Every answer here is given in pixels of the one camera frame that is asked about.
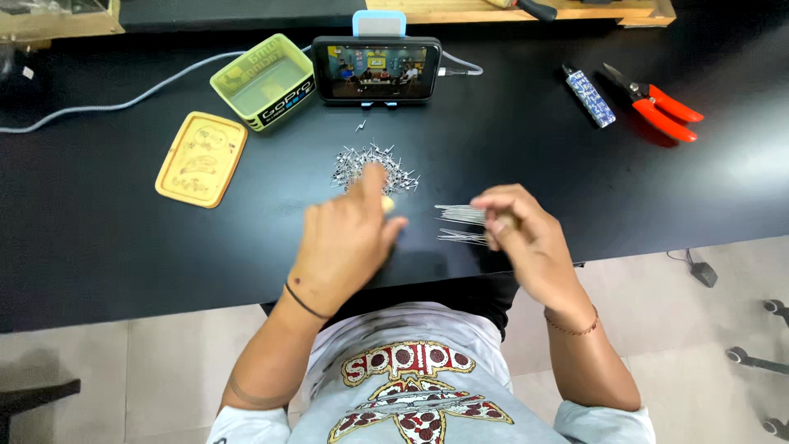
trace red handle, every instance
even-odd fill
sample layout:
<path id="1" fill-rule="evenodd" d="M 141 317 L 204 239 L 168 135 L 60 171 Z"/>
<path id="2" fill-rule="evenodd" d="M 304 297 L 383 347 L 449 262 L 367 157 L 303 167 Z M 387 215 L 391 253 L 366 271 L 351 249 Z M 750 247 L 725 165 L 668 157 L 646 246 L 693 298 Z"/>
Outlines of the red handle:
<path id="1" fill-rule="evenodd" d="M 655 105 L 661 110 L 669 112 L 687 122 L 698 122 L 704 118 L 703 115 L 686 107 L 680 102 L 672 99 L 665 92 L 660 91 L 655 85 L 649 86 L 649 95 L 655 99 Z"/>
<path id="2" fill-rule="evenodd" d="M 633 103 L 633 107 L 638 110 L 656 128 L 664 133 L 681 141 L 692 142 L 696 140 L 696 134 L 677 122 L 669 119 L 663 113 L 655 109 L 655 105 L 649 99 L 641 99 Z"/>

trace bracelet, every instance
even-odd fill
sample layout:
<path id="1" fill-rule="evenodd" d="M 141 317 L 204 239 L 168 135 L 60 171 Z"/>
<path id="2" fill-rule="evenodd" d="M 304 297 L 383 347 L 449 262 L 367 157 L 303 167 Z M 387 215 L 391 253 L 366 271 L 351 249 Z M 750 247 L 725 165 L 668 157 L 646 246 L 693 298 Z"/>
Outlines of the bracelet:
<path id="1" fill-rule="evenodd" d="M 588 329 L 582 332 L 573 332 L 568 329 L 563 329 L 562 327 L 559 327 L 558 325 L 554 324 L 550 319 L 548 319 L 548 316 L 545 316 L 545 320 L 548 321 L 548 324 L 551 327 L 557 329 L 561 334 L 569 334 L 572 336 L 583 336 L 587 333 L 591 333 L 595 328 L 597 328 L 597 324 L 600 323 L 600 316 L 597 314 L 597 307 L 592 305 L 592 308 L 594 308 L 594 323 L 592 324 L 591 327 L 589 327 Z"/>
<path id="2" fill-rule="evenodd" d="M 323 316 L 322 314 L 318 313 L 317 311 L 313 310 L 312 308 L 307 307 L 306 304 L 304 304 L 301 301 L 301 299 L 299 299 L 298 296 L 296 296 L 296 293 L 294 293 L 294 291 L 290 289 L 290 286 L 288 285 L 288 280 L 287 279 L 285 279 L 285 288 L 287 288 L 288 292 L 290 293 L 290 295 L 293 296 L 294 299 L 296 299 L 296 302 L 298 302 L 298 304 L 301 305 L 302 307 L 304 307 L 304 309 L 307 310 L 308 312 L 314 314 L 318 318 L 323 319 L 324 321 L 328 321 L 329 319 L 332 318 L 331 316 Z"/>

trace power adapter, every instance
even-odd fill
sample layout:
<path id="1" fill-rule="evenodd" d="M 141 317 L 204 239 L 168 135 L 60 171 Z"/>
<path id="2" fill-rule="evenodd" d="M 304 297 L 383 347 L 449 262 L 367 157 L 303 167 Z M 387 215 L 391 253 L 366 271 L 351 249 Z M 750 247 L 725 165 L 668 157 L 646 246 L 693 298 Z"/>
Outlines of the power adapter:
<path id="1" fill-rule="evenodd" d="M 692 264 L 690 266 L 690 274 L 709 288 L 712 288 L 718 281 L 718 274 L 707 262 L 695 262 Z"/>

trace container lid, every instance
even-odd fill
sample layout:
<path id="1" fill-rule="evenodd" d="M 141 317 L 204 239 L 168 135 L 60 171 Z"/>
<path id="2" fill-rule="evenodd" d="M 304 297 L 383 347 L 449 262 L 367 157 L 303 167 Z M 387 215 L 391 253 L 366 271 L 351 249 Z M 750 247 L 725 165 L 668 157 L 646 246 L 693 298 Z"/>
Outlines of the container lid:
<path id="1" fill-rule="evenodd" d="M 214 208 L 241 156 L 247 130 L 240 123 L 193 111 L 164 159 L 156 191 L 177 201 Z"/>

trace hand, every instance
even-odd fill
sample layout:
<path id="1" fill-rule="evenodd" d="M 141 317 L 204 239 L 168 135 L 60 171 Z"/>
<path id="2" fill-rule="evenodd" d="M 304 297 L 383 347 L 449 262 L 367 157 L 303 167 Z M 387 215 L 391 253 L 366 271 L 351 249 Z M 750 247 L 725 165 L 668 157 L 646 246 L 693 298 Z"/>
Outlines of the hand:
<path id="1" fill-rule="evenodd" d="M 507 252 L 515 278 L 537 302 L 560 312 L 591 306 L 575 275 L 559 221 L 523 186 L 494 186 L 474 198 L 471 206 L 488 210 L 485 227 L 491 249 Z M 503 223 L 502 212 L 513 213 L 520 226 Z"/>
<path id="2" fill-rule="evenodd" d="M 319 314 L 333 315 L 367 284 L 408 224 L 405 217 L 384 223 L 386 174 L 383 166 L 366 164 L 348 194 L 310 205 L 304 213 L 301 247 L 288 285 Z"/>

